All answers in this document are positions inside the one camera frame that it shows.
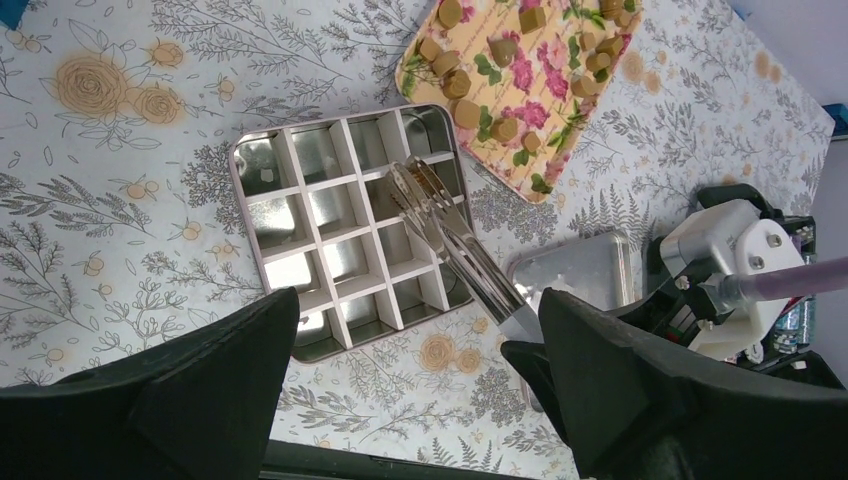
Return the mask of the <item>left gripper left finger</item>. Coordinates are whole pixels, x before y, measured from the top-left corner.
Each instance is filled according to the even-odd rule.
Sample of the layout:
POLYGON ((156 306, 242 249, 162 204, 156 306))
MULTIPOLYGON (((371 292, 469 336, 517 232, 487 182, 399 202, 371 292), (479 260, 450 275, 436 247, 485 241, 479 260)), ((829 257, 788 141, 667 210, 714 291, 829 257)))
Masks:
POLYGON ((255 479, 300 318, 278 290, 50 385, 1 392, 5 479, 255 479))

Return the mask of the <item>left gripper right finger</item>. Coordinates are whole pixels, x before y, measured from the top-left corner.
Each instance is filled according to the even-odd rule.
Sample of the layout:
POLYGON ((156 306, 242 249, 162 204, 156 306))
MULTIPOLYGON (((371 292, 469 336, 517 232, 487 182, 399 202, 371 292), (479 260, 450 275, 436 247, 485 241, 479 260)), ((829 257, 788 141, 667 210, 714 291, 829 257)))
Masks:
POLYGON ((549 289, 537 396, 595 478, 843 479, 847 393, 713 360, 549 289))

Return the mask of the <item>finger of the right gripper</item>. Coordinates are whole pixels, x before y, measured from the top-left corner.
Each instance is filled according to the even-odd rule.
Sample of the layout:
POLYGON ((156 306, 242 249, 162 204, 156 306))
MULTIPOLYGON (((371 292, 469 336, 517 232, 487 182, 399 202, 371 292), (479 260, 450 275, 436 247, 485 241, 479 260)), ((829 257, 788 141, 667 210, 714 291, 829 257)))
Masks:
POLYGON ((544 345, 507 340, 501 345, 500 352, 527 383, 555 432, 563 438, 564 422, 544 345))

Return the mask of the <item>silver metal tongs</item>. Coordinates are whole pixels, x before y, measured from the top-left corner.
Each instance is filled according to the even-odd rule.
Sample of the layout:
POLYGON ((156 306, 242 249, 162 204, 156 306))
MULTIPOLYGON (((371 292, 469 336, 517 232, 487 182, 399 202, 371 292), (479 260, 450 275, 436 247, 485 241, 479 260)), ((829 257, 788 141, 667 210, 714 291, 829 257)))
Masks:
POLYGON ((453 271, 502 334, 541 344, 537 313, 488 254, 435 171, 411 156, 391 163, 385 180, 407 227, 453 271))

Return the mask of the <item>compartmented metal chocolate tin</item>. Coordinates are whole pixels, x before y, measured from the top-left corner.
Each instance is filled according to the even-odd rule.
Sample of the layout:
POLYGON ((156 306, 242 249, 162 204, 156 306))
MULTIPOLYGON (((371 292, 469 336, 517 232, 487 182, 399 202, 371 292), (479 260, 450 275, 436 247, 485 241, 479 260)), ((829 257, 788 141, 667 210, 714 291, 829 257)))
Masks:
POLYGON ((232 148, 229 167, 262 286, 299 295, 298 361, 324 360, 470 301, 385 190, 391 164, 411 156, 465 205, 452 120, 434 104, 263 129, 232 148))

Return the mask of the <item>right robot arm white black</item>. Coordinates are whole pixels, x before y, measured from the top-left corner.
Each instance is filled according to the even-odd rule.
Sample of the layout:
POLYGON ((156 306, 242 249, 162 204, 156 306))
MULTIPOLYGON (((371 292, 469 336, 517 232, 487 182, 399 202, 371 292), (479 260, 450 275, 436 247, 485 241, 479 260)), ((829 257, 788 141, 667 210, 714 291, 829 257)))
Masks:
POLYGON ((708 187, 702 209, 659 241, 669 277, 647 299, 604 312, 547 288, 531 342, 503 356, 586 462, 614 446, 737 432, 827 437, 847 428, 847 392, 730 365, 793 297, 842 289, 847 263, 805 263, 751 186, 708 187))

